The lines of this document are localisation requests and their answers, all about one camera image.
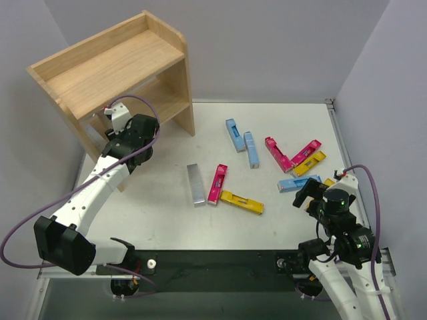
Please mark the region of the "silver toothpaste box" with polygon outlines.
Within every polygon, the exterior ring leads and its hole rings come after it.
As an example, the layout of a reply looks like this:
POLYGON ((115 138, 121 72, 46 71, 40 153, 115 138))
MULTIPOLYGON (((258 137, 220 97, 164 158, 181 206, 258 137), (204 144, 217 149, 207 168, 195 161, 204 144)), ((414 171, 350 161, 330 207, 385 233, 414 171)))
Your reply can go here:
POLYGON ((193 205, 195 207, 203 206, 206 204, 203 181, 201 179, 201 173, 197 163, 187 165, 187 174, 189 179, 189 185, 191 189, 191 196, 193 205))
POLYGON ((108 118, 103 113, 94 113, 92 118, 99 121, 108 121, 108 118))

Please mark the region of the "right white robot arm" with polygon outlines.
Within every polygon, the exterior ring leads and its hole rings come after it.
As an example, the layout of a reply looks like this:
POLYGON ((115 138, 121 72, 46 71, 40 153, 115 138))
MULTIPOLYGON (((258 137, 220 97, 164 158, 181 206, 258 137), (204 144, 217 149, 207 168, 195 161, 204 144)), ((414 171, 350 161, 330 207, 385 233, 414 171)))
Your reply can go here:
POLYGON ((310 198, 306 212, 329 238, 300 243, 296 264, 317 278, 342 319, 397 319, 377 237, 350 211, 357 188, 357 178, 343 174, 331 186, 310 178, 296 193, 294 207, 310 198))

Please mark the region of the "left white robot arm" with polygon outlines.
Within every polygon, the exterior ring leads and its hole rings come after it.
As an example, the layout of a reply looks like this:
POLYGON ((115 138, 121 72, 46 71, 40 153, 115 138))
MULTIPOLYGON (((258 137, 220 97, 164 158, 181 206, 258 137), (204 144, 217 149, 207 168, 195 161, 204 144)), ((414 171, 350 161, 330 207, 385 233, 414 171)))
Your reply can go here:
POLYGON ((151 158, 150 143, 158 131, 159 121, 142 114, 127 120, 118 134, 112 129, 106 131, 109 142, 86 179, 96 180, 49 218, 36 220, 33 229, 40 258, 74 275, 85 273, 95 263, 100 250, 86 238, 90 225, 116 187, 151 158))

